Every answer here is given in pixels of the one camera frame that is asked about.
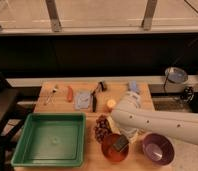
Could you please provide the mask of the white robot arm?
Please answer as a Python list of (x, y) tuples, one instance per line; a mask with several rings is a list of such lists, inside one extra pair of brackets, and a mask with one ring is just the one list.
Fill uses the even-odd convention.
[(143, 129), (198, 145), (198, 114), (142, 109), (141, 97), (132, 91), (120, 98), (110, 116), (127, 137), (133, 129)]

